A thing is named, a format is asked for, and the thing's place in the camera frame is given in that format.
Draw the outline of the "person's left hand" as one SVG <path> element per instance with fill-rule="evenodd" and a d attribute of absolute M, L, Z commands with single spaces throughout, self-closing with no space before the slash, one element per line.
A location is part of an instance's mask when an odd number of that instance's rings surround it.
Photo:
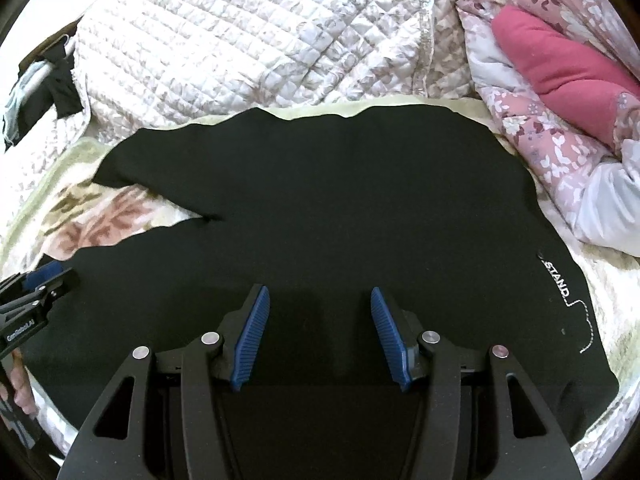
<path fill-rule="evenodd" d="M 19 406 L 26 415 L 35 415 L 37 413 L 37 405 L 20 349 L 12 351 L 12 365 L 8 377 L 14 393 L 9 394 L 6 385 L 2 384 L 1 399 L 7 401 L 9 397 L 12 396 L 15 404 Z"/>

